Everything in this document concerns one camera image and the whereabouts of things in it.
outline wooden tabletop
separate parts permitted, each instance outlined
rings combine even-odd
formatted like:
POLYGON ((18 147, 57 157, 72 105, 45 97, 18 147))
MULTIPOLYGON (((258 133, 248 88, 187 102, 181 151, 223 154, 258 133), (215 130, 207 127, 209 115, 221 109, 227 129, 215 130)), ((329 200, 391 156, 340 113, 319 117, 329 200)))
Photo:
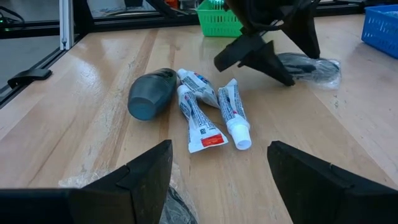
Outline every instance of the wooden tabletop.
MULTIPOLYGON (((201 223, 291 223, 267 163, 281 140, 382 184, 398 184, 398 63, 360 40, 363 16, 316 19, 323 57, 341 60, 339 90, 291 88, 249 68, 219 73, 213 57, 232 41, 204 38, 198 26, 88 34, 0 110, 0 187, 56 187, 67 177, 114 169, 164 139, 201 223), (177 105, 156 120, 126 109, 133 81, 162 67, 203 74, 216 88, 232 78, 252 125, 252 148, 234 144, 190 154, 177 105)), ((299 52, 280 32, 276 51, 299 52)), ((225 133, 220 111, 200 105, 225 133)))

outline toothpaste tube cap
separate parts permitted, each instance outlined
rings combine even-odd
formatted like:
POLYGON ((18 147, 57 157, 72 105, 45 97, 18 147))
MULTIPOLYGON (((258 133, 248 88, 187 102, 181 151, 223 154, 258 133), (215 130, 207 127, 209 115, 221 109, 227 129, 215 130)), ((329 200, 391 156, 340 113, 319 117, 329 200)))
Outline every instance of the toothpaste tube cap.
POLYGON ((186 85, 180 85, 180 86, 177 88, 177 94, 178 94, 178 96, 180 96, 180 95, 182 95, 182 94, 184 94, 184 93, 186 93, 186 92, 188 92, 188 91, 191 91, 191 89, 189 89, 189 87, 187 87, 186 85))
POLYGON ((249 128, 243 124, 238 124, 231 128, 232 138, 234 139, 235 146, 239 150, 249 149, 251 146, 251 138, 249 128))
POLYGON ((183 68, 180 68, 178 71, 177 71, 177 73, 179 74, 179 75, 184 75, 185 73, 187 73, 188 71, 186 71, 185 69, 183 69, 183 68))

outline green plastic basket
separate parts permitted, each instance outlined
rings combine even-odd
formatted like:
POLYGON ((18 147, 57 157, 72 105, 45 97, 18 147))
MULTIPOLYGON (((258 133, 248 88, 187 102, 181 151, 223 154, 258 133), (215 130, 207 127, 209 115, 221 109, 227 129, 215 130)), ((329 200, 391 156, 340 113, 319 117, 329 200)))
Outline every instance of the green plastic basket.
POLYGON ((239 37, 242 24, 220 0, 204 0, 197 9, 201 30, 207 37, 239 37))

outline toothpaste tube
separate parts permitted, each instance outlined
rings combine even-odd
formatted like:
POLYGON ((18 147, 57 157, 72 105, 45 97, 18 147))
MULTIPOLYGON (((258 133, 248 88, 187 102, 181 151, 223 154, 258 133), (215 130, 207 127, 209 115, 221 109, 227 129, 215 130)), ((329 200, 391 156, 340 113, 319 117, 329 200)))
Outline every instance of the toothpaste tube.
POLYGON ((177 72, 177 75, 181 83, 191 89, 197 98, 210 106, 220 108, 216 93, 209 80, 195 72, 187 71, 182 68, 177 72))
POLYGON ((238 83, 232 79, 226 86, 218 89, 218 101, 221 115, 235 146, 239 150, 249 149, 251 138, 249 134, 250 124, 244 114, 241 97, 239 96, 238 83))
POLYGON ((188 150, 190 153, 228 143, 225 135, 199 108, 196 96, 187 86, 179 86, 177 93, 180 109, 188 120, 188 150))

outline black object in plastic bag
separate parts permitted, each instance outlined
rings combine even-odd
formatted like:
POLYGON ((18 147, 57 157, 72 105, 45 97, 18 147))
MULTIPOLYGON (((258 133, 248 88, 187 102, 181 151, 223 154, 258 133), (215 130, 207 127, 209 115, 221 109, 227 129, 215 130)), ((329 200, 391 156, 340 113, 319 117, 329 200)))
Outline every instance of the black object in plastic bag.
POLYGON ((339 89, 341 67, 338 60, 312 59, 297 53, 282 53, 277 56, 294 80, 306 82, 324 90, 339 89))
POLYGON ((178 192, 169 187, 159 224, 197 224, 196 218, 178 192))

